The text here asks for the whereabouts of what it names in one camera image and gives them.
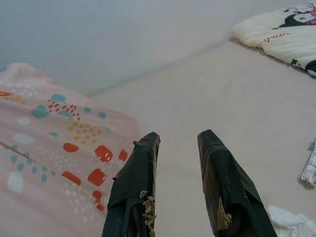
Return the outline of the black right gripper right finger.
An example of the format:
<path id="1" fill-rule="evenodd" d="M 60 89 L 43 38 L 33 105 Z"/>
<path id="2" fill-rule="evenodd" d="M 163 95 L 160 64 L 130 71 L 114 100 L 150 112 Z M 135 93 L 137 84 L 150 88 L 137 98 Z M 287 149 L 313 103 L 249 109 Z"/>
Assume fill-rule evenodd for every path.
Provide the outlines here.
<path id="1" fill-rule="evenodd" d="M 275 237 L 277 234 L 247 173 L 210 129 L 197 136 L 202 189 L 216 237 Z"/>

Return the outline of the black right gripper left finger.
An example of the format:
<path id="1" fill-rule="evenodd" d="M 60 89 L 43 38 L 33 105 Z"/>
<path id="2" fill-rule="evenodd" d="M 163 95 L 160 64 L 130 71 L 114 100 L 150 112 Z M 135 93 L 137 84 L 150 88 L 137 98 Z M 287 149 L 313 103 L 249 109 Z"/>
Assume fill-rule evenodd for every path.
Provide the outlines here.
<path id="1" fill-rule="evenodd" d="M 134 149 L 114 178 L 104 237 L 154 237 L 156 174 L 160 137 L 151 132 Z"/>

